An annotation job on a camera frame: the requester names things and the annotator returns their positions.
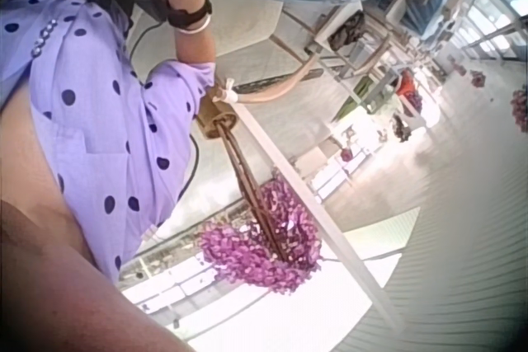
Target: black watch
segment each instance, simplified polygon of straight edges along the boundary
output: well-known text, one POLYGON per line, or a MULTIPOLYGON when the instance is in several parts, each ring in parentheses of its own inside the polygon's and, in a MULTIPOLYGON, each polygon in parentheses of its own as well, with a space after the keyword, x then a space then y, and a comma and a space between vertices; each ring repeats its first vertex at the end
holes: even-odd
POLYGON ((213 13, 213 6, 210 0, 205 0, 204 5, 197 12, 187 10, 174 10, 167 0, 167 20, 169 25, 177 29, 186 29, 192 24, 203 20, 205 16, 213 13))

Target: purple polka dot dress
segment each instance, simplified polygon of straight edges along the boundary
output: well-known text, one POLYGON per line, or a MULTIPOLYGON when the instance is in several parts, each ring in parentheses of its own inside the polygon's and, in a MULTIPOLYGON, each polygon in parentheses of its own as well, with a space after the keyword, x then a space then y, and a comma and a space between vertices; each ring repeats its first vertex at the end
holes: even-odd
POLYGON ((145 232, 174 210, 191 122, 215 66, 168 60, 142 85, 124 51, 129 22, 116 4, 2 0, 0 7, 0 104, 29 76, 45 158, 98 268, 116 282, 145 232))

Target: pink flower bouquet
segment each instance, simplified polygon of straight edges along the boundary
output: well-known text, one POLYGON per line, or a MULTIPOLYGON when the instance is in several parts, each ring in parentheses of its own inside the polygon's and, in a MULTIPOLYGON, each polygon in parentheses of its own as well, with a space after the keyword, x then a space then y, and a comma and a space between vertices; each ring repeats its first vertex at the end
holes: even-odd
POLYGON ((200 240, 204 258, 217 279, 242 280, 276 293, 293 293, 320 269, 321 240, 312 215, 276 173, 262 188, 271 214, 271 227, 288 260, 280 260, 255 219, 241 228, 214 225, 200 240))

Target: dress sleeve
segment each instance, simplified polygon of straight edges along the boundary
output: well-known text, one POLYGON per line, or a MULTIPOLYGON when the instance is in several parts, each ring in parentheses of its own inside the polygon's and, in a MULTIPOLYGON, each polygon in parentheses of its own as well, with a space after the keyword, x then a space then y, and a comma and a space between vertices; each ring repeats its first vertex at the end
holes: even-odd
POLYGON ((191 123, 201 97, 214 85, 214 79, 214 63, 165 61, 151 71, 144 84, 149 129, 146 134, 154 180, 163 183, 172 197, 172 207, 160 210, 162 217, 170 216, 182 189, 191 156, 191 123))

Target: skin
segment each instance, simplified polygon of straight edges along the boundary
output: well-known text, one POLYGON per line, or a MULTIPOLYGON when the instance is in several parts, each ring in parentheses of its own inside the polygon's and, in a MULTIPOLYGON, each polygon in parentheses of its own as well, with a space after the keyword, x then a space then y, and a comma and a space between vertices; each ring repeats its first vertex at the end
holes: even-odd
MULTIPOLYGON (((188 12, 204 4, 169 2, 188 12)), ((215 61, 209 29, 175 36, 180 62, 215 61)), ((2 330, 26 350, 192 352, 95 267, 46 163, 29 104, 29 87, 22 82, 0 119, 2 330)))

